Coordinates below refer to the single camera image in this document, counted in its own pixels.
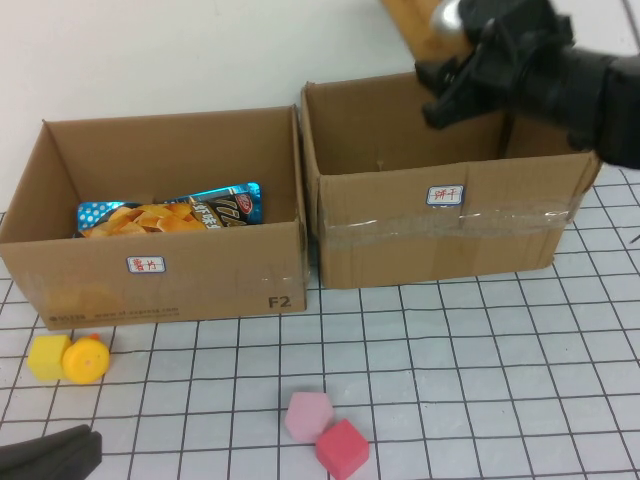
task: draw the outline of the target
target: chip bag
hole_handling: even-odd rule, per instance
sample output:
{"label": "chip bag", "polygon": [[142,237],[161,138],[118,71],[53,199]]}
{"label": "chip bag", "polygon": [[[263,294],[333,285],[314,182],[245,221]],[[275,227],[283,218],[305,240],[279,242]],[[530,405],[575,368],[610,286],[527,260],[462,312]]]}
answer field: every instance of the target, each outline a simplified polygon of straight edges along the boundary
{"label": "chip bag", "polygon": [[189,232],[262,223],[257,183],[218,188],[162,204],[87,202],[78,207],[78,231],[86,238],[157,232]]}

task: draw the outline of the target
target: pink pentagon block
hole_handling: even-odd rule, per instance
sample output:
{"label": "pink pentagon block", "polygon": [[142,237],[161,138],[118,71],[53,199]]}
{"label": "pink pentagon block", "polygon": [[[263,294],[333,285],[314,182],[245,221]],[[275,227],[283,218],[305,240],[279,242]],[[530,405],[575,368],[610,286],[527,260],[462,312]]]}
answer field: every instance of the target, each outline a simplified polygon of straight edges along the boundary
{"label": "pink pentagon block", "polygon": [[333,406],[326,393],[296,392],[291,397],[284,424],[300,443],[315,443],[333,420]]}

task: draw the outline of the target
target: open cardboard box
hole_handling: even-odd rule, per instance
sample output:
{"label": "open cardboard box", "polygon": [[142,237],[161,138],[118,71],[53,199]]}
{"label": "open cardboard box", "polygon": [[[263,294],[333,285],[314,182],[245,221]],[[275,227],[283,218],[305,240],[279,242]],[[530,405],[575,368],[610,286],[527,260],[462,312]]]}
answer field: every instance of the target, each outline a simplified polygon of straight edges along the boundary
{"label": "open cardboard box", "polygon": [[[544,268],[600,169],[565,132],[531,120],[427,127],[421,106],[432,97],[413,74],[309,84],[302,100],[309,218],[328,288]],[[430,204],[442,190],[458,204]]]}
{"label": "open cardboard box", "polygon": [[[308,276],[295,108],[45,122],[0,254],[50,329],[303,311]],[[162,201],[254,181],[264,224],[72,239],[91,201]],[[160,259],[133,274],[128,258]]]}

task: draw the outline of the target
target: black object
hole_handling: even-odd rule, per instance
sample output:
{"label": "black object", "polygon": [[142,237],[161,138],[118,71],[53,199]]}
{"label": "black object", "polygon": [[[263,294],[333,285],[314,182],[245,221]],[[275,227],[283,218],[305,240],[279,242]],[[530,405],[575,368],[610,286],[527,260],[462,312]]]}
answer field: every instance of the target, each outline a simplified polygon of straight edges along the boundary
{"label": "black object", "polygon": [[84,480],[102,461],[102,436],[81,425],[0,448],[0,480]]}
{"label": "black object", "polygon": [[416,63],[438,98],[423,108],[429,125],[507,109],[565,128],[576,150],[640,169],[640,57],[574,47],[570,18],[550,0],[460,0],[458,14],[472,55]]}

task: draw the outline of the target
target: red cube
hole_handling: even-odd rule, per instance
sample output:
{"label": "red cube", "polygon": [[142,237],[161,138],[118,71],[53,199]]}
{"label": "red cube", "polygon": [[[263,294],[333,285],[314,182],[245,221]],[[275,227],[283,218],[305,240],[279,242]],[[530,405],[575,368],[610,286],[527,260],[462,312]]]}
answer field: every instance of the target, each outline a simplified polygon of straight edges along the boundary
{"label": "red cube", "polygon": [[346,480],[369,459],[369,442],[342,420],[318,438],[316,457],[336,480]]}

